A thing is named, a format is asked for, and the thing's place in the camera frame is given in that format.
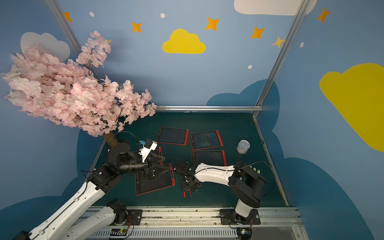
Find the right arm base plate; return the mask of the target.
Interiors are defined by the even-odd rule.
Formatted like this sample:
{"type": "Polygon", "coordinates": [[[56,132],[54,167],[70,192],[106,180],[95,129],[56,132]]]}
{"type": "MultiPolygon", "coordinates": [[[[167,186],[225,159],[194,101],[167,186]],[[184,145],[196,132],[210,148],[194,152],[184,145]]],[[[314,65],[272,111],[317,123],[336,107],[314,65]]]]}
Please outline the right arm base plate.
{"type": "Polygon", "coordinates": [[[256,209],[251,209],[247,217],[242,217],[233,209],[221,209],[219,217],[222,225],[260,225],[261,220],[259,212],[256,209]]]}

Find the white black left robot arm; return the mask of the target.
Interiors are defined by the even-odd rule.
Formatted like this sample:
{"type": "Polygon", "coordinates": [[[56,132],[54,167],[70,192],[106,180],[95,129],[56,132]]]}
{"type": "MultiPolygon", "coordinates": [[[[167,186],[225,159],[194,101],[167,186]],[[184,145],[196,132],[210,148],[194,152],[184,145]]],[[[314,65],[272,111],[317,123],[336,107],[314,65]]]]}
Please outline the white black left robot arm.
{"type": "Polygon", "coordinates": [[[118,143],[108,152],[107,161],[94,170],[81,188],[47,220],[29,232],[21,231],[16,240],[84,240],[97,230],[112,223],[121,224],[129,219],[126,206],[114,200],[92,217],[75,222],[96,201],[101,199],[125,173],[143,173],[150,180],[155,178],[155,169],[169,168],[159,163],[165,157],[154,153],[158,144],[152,140],[140,141],[137,153],[131,146],[118,143]]]}

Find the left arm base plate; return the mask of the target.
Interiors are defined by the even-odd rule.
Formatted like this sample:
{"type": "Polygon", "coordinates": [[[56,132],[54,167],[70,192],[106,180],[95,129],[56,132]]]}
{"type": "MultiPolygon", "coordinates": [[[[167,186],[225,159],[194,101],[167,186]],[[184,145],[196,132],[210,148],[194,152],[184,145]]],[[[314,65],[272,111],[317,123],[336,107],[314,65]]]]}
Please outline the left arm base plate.
{"type": "Polygon", "coordinates": [[[129,209],[123,213],[122,226],[133,225],[139,226],[141,224],[143,216],[143,210],[141,209],[129,209]]]}

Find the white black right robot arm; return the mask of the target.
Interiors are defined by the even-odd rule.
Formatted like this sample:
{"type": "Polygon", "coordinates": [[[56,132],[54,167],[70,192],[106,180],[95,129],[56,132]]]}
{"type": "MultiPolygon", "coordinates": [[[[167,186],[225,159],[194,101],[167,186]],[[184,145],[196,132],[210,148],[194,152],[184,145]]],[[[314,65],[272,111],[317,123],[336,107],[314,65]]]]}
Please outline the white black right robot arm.
{"type": "Polygon", "coordinates": [[[215,183],[229,187],[238,197],[232,211],[221,210],[225,225],[249,224],[256,217],[264,195],[266,180],[251,165],[238,162],[231,166],[212,166],[205,163],[178,162],[174,168],[181,177],[183,192],[196,192],[202,183],[215,183]]]}

